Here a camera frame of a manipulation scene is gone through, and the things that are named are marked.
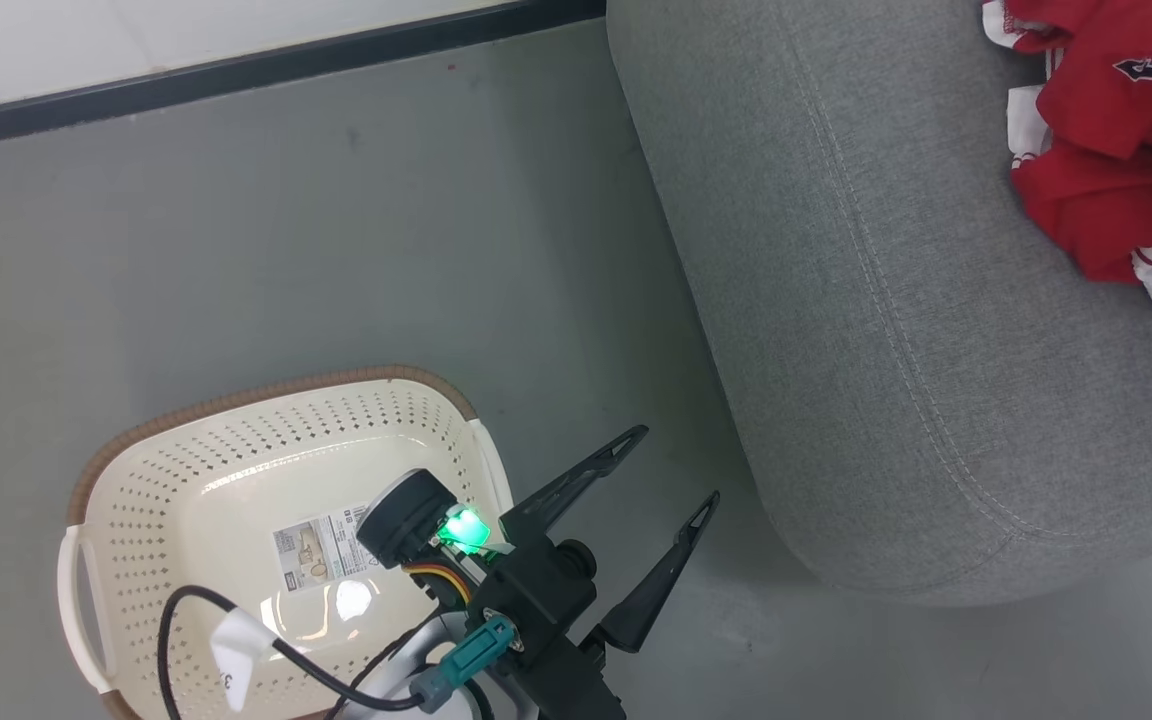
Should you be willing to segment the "black baseboard strip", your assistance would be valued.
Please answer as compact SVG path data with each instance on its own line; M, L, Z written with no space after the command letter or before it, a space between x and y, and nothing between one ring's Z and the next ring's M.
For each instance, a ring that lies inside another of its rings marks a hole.
M0 104L0 142L211 97L492 44L602 18L607 0L508 0L484 9L411 20L279 50L207 61L60 94Z

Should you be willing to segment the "grey fabric sofa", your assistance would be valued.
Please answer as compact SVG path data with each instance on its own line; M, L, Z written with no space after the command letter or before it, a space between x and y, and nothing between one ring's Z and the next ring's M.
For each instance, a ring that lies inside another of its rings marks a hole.
M824 583L1010 602L1152 555L1152 305L1009 183L980 0L608 0L771 523Z

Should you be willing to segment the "cream perforated laundry basket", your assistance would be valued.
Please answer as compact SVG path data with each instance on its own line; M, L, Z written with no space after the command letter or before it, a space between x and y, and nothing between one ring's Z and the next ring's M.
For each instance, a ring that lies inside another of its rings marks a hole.
M58 559L65 638L111 720L168 720L157 638L182 585L223 594L351 682L433 598L384 568L288 592L273 532L370 506L419 468L488 526L515 502L467 397L411 366L238 392L111 439L74 488Z

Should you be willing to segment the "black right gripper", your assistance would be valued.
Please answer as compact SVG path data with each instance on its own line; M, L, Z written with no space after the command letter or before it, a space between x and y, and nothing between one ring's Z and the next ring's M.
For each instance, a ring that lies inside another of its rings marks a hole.
M500 530L513 546L508 553L547 535L594 482L609 477L620 468L647 433L645 425L626 430L500 515ZM721 492L714 491L705 498L698 510L681 525L675 541L654 568L604 615L584 641L575 643L567 632L532 661L517 655L515 643L492 665L494 679L502 680L511 692L529 702L530 707L522 711L521 717L526 720L627 720L626 707L602 676L605 650L641 652L719 503ZM460 551L456 562L468 571L468 579L473 584L468 606L485 579L490 562L507 555L486 546L488 535L484 521L467 507L454 507L438 533L440 541ZM468 606L467 628L475 629L484 621L468 616Z

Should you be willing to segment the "printed basket label sticker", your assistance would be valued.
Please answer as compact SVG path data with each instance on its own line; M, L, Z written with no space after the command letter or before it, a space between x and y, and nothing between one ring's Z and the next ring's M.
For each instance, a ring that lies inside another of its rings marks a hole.
M271 541L285 589L306 591L379 570L380 561L357 537L367 511L367 505L347 507L274 530Z

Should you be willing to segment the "red shirt with white trim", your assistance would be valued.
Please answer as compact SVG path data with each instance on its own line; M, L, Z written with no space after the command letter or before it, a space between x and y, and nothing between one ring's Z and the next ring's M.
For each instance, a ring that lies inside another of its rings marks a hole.
M1089 281L1152 302L1152 0L979 0L984 33L1043 58L1007 94L1011 185Z

